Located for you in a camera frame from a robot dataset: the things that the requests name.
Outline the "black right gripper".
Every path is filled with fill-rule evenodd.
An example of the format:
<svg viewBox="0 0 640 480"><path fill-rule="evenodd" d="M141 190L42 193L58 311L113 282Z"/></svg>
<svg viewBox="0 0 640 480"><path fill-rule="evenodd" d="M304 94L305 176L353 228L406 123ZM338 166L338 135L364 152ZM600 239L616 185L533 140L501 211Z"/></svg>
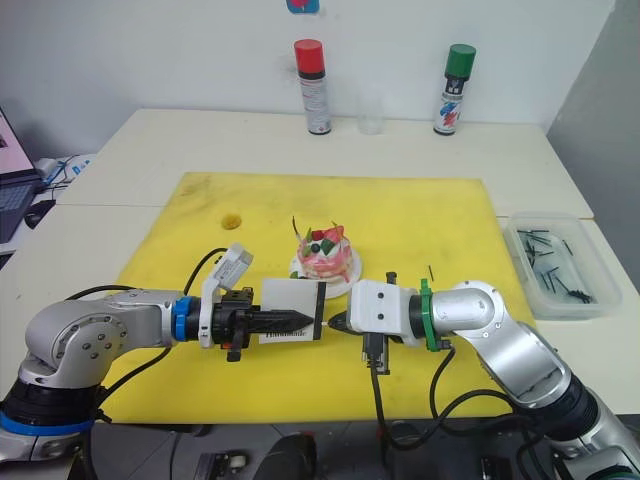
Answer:
<svg viewBox="0 0 640 480"><path fill-rule="evenodd" d="M399 332L399 290L395 272L386 273L386 282L363 280L359 283L359 329L364 332L364 352L369 367L378 374L389 374L388 336ZM346 325L349 314L342 311L331 318L329 327L353 334Z"/></svg>

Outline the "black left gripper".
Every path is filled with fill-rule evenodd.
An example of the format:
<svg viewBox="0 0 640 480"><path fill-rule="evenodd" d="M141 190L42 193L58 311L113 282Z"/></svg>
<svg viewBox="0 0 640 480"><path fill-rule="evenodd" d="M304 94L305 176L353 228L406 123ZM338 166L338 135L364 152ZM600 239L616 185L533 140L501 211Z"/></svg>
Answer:
<svg viewBox="0 0 640 480"><path fill-rule="evenodd" d="M251 287L229 290L214 305L213 343L226 352L227 362L239 362L257 331L297 331L315 322L295 310L258 311Z"/></svg>

